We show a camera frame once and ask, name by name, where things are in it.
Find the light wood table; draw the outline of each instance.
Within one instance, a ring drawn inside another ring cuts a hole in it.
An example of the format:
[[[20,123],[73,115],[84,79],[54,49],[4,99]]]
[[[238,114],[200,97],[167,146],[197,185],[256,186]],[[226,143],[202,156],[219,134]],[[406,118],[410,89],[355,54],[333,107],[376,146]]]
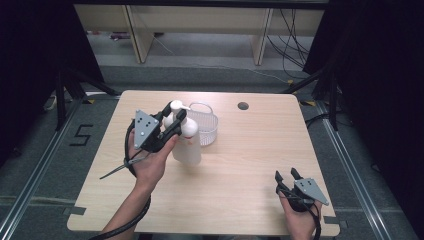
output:
[[[71,214],[68,227],[75,231],[100,231],[131,191],[135,178],[124,169],[99,178],[124,156],[126,129],[141,109],[156,114],[172,100],[186,105],[210,104],[219,118],[218,136],[202,148],[198,166],[186,166],[169,155],[164,177],[152,194],[149,212],[137,232],[288,235],[284,211],[275,194],[275,171],[293,187],[291,167],[312,177],[334,209],[296,98],[292,95],[126,91],[115,109],[75,206],[83,215]],[[246,102],[247,110],[238,104]],[[336,236],[339,225],[323,220],[322,236]]]

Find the white basket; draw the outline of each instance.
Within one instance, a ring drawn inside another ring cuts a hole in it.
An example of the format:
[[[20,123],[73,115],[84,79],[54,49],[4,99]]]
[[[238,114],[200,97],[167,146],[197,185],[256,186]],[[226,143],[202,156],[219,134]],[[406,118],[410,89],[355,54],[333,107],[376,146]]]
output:
[[[213,110],[209,104],[204,102],[192,102],[190,104],[190,108],[192,105],[199,104],[206,106],[209,108],[210,112],[200,112],[195,110],[188,110],[187,117],[196,121],[197,125],[199,125],[199,133],[200,133],[200,145],[207,146],[216,139],[217,131],[218,131],[218,117],[213,114]]]

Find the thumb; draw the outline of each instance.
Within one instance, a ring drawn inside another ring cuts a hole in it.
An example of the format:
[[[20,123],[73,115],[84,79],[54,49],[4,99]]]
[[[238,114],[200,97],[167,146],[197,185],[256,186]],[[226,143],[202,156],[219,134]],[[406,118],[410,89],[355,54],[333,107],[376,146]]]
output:
[[[178,140],[178,135],[175,134],[165,143],[165,146],[163,146],[163,148],[157,154],[166,158],[168,154],[174,148],[175,144],[177,143],[177,140]]]

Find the white bottle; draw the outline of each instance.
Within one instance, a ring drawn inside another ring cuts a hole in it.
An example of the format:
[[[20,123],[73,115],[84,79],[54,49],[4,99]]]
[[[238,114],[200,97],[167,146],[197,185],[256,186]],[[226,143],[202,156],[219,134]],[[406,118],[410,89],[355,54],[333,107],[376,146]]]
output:
[[[171,102],[172,113],[164,120],[165,128],[169,127],[175,120],[175,116],[181,109],[190,110],[180,100]],[[172,150],[175,160],[185,164],[197,165],[202,159],[200,148],[199,126],[196,121],[186,117],[181,123],[181,132],[177,144]]]

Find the wooden desk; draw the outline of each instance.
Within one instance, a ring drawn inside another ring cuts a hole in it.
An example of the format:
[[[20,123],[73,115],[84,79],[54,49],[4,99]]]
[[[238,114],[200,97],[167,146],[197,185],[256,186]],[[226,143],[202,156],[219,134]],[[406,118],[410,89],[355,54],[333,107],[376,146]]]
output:
[[[75,231],[101,230],[131,191],[129,171],[99,177],[122,164],[125,131],[135,110],[155,114],[171,100],[208,102],[219,118],[218,137],[202,148],[202,161],[188,167],[167,160],[163,179],[152,194],[137,232],[287,235],[284,212],[275,194],[275,170],[293,187],[291,167],[314,178],[335,216],[302,113],[292,95],[126,91],[115,109],[93,165],[77,199],[84,215],[72,214]],[[249,104],[240,110],[240,102]],[[322,222],[322,236],[335,236],[339,226]]]

